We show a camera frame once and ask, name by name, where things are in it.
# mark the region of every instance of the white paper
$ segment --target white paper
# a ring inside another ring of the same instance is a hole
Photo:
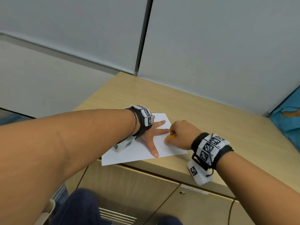
[[[155,122],[163,120],[166,121],[166,123],[158,127],[158,129],[168,129],[171,127],[171,123],[168,120],[166,114],[152,113],[152,115],[155,116]],[[166,133],[164,135],[154,136],[153,138],[154,145],[156,146],[156,149],[159,153],[159,157],[187,154],[188,152],[186,150],[171,145],[165,145],[164,140],[169,134],[170,133]],[[146,146],[146,143],[140,137],[136,141],[133,141],[128,148],[124,149],[121,152],[116,152],[114,147],[108,150],[107,153],[102,156],[102,166],[152,158],[155,157],[151,155],[148,147]]]

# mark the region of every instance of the blue pants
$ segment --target blue pants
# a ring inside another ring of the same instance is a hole
[[[95,195],[86,189],[74,191],[59,207],[49,225],[110,225],[101,219]],[[175,217],[165,217],[157,225],[182,225]]]

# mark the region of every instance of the white panel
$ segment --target white panel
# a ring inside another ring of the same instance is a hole
[[[300,84],[300,0],[154,0],[139,76],[263,114]]]
[[[36,118],[72,111],[113,77],[0,36],[2,108]]]
[[[147,0],[1,0],[0,30],[133,73]]]

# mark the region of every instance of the fist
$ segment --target fist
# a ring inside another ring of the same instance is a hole
[[[170,127],[170,135],[176,137],[166,137],[165,144],[171,144],[178,148],[191,150],[193,141],[202,132],[186,120],[175,121]]]

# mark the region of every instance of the wooden table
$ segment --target wooden table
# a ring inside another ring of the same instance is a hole
[[[122,72],[76,110],[122,109],[131,104],[144,105],[152,113],[166,113],[171,123],[185,119],[201,131],[222,136],[236,153],[300,193],[300,154],[266,117]],[[196,186],[187,168],[191,155],[189,151],[126,164]],[[201,188],[234,197],[217,172]]]

